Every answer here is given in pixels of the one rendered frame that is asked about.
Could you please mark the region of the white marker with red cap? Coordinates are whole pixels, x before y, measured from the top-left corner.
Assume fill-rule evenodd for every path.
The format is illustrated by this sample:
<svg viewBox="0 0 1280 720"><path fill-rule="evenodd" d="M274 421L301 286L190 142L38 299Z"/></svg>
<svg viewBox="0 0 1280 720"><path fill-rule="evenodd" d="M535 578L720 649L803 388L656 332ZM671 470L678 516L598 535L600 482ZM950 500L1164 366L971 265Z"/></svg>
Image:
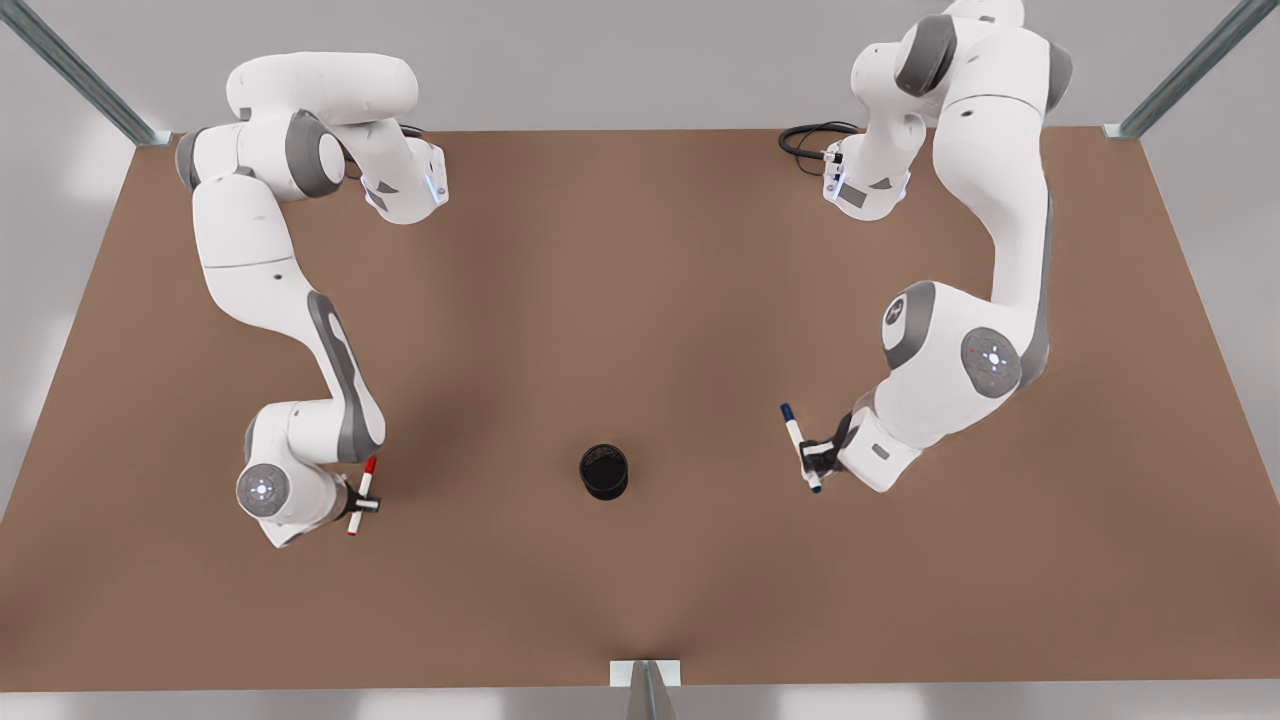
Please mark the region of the white marker with red cap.
<svg viewBox="0 0 1280 720"><path fill-rule="evenodd" d="M378 465L378 456L376 455L369 457L366 460L365 465L364 465L364 474L361 477L360 486L358 486L358 489L357 489L357 492L360 493L361 497L376 497L376 496L374 496L374 495L370 493L371 484L372 484L372 477L374 477L376 465ZM375 514L375 512L351 512L349 514L349 521L348 521L348 528L347 528L347 534L348 536L356 536L358 533L358 529L360 529L360 525L361 525L361 520L362 520L362 518L364 518L365 514Z"/></svg>

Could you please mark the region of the white marker with blue cap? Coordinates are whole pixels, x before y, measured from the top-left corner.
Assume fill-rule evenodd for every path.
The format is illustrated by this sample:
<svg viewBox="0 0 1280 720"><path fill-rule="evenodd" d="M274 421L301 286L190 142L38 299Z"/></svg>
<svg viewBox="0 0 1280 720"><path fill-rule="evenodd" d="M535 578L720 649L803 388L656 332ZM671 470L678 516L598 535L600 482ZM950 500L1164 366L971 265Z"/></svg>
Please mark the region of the white marker with blue cap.
<svg viewBox="0 0 1280 720"><path fill-rule="evenodd" d="M790 404L781 404L780 405L780 411L782 413L783 423L785 423L786 430L788 433L790 442L791 442L792 447L795 448L795 452L796 452L797 457L801 461L801 475L803 475L803 479L809 484L812 493L819 495L822 492L822 480L820 480L820 478L815 473L812 473L812 471L809 471L809 470L805 469L804 462L806 461L806 455L804 452L803 443L806 439L805 439L805 437L804 437L804 434L801 432L801 428L800 428L800 425L799 425L799 423L797 423L797 420L796 420L796 418L794 415L794 411L792 411Z"/></svg>

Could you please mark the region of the black cylindrical pen holder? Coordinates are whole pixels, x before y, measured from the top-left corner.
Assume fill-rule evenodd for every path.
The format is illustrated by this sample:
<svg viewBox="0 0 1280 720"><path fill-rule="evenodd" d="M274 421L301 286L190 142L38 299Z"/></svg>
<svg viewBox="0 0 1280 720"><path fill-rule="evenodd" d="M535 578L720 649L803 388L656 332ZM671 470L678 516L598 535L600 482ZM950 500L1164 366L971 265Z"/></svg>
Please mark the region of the black cylindrical pen holder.
<svg viewBox="0 0 1280 720"><path fill-rule="evenodd" d="M588 493L602 501L618 498L628 484L628 462L616 446L603 443L586 450L579 462L579 475Z"/></svg>

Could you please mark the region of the silver frame post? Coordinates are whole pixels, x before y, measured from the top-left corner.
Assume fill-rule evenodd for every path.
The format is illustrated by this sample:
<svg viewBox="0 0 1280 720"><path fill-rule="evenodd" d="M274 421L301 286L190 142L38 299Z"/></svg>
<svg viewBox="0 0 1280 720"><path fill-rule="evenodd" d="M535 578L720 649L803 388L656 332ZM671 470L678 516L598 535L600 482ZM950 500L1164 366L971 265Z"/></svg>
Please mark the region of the silver frame post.
<svg viewBox="0 0 1280 720"><path fill-rule="evenodd" d="M1142 138L1279 6L1280 0L1239 0L1124 120L1101 126L1103 136Z"/></svg>
<svg viewBox="0 0 1280 720"><path fill-rule="evenodd" d="M0 0L0 20L137 147L166 147L172 132L151 127L26 0Z"/></svg>
<svg viewBox="0 0 1280 720"><path fill-rule="evenodd" d="M611 660L611 688L627 687L625 720L678 720L668 688L682 685L678 660Z"/></svg>

